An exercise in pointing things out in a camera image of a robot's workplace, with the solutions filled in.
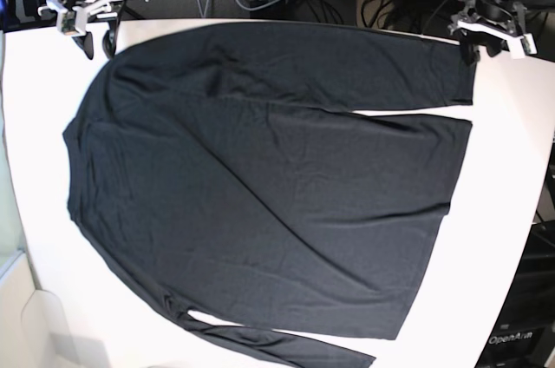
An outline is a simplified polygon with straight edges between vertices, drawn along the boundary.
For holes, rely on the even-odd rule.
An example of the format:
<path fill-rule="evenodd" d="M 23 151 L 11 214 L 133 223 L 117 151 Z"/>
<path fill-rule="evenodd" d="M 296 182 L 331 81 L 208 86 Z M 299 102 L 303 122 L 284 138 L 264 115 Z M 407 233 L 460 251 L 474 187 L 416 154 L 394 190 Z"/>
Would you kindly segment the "black OpenArm case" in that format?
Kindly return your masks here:
<path fill-rule="evenodd" d="M 554 350 L 554 222 L 531 227 L 478 367 L 546 367 Z"/>

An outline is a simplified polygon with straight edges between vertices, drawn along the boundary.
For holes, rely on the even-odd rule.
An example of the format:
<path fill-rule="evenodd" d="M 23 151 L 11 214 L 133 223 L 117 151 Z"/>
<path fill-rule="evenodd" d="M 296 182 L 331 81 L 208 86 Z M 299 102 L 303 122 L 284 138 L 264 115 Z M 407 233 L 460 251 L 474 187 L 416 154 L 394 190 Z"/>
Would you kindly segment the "black long sleeve shirt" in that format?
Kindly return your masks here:
<path fill-rule="evenodd" d="M 68 210 L 109 269 L 191 334 L 291 367 L 397 337 L 448 214 L 475 69 L 456 45 L 221 23 L 116 55 L 64 131 Z"/>

